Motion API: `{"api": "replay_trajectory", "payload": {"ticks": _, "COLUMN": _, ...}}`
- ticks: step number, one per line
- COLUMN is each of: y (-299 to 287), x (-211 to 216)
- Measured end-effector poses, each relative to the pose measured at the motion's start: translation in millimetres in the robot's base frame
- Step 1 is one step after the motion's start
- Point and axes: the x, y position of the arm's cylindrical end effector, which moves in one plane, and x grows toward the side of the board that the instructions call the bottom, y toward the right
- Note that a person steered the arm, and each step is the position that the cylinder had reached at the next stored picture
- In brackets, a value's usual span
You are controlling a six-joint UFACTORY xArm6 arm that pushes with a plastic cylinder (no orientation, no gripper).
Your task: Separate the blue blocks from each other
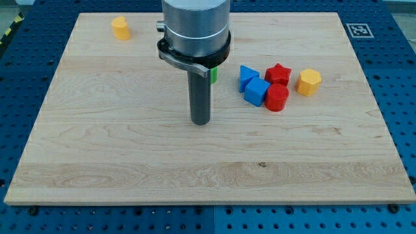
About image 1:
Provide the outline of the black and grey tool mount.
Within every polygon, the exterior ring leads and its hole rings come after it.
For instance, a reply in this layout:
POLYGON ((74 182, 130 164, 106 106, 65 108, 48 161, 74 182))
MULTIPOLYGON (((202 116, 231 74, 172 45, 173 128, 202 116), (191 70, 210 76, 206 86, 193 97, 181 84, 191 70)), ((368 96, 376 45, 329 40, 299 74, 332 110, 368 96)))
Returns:
POLYGON ((166 38, 162 38, 157 42, 157 49, 159 51, 159 58, 169 65, 206 78, 210 69, 221 65, 221 63, 227 59, 230 52, 230 44, 231 32, 228 31, 225 45, 216 53, 205 57, 183 55, 180 52, 175 51, 167 42, 166 38))

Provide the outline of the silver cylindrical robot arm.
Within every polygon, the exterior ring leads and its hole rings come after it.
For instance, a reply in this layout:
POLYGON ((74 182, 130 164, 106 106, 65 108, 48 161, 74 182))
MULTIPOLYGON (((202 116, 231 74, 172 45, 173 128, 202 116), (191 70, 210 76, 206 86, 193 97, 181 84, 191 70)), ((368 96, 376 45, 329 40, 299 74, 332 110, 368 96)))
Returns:
POLYGON ((159 58, 188 76, 190 118, 196 125, 211 119, 212 69, 230 51, 229 0, 162 0, 157 30, 159 58))

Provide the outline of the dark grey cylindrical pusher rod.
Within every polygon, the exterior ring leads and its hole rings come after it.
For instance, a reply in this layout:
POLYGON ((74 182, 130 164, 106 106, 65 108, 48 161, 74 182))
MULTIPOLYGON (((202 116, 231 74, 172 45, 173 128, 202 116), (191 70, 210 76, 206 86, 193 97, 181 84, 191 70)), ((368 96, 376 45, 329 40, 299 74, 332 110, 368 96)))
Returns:
POLYGON ((190 117, 194 124, 205 125, 211 119, 211 78, 187 72, 190 117))

